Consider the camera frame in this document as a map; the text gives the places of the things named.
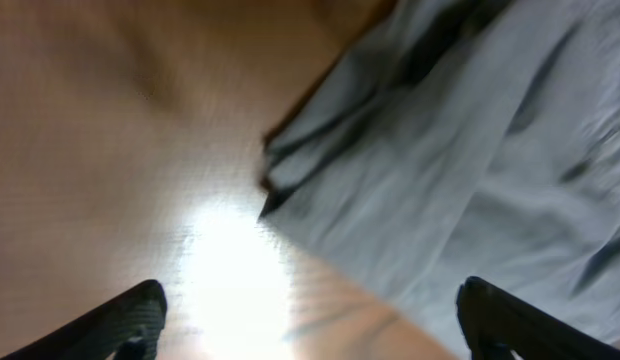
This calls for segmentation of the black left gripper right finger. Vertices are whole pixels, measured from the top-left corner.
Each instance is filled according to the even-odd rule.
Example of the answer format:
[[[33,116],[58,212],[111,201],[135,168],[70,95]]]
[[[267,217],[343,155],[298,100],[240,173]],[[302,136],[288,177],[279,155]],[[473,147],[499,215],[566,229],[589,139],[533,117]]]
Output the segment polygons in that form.
[[[620,360],[619,349],[479,277],[459,287],[456,306],[472,360]]]

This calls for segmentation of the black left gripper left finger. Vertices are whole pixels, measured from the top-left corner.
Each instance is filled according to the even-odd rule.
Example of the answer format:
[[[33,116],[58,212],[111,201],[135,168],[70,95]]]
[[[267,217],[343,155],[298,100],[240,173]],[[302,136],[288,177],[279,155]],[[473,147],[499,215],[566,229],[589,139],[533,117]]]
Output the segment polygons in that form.
[[[162,285],[145,280],[1,360],[154,360],[166,314]]]

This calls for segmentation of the grey shorts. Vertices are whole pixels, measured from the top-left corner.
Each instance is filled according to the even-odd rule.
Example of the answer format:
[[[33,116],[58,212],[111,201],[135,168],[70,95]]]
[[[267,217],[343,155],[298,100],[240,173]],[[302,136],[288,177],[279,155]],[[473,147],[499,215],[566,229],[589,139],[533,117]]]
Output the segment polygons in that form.
[[[620,1],[402,1],[265,157],[263,218],[450,352],[470,276],[620,340]]]

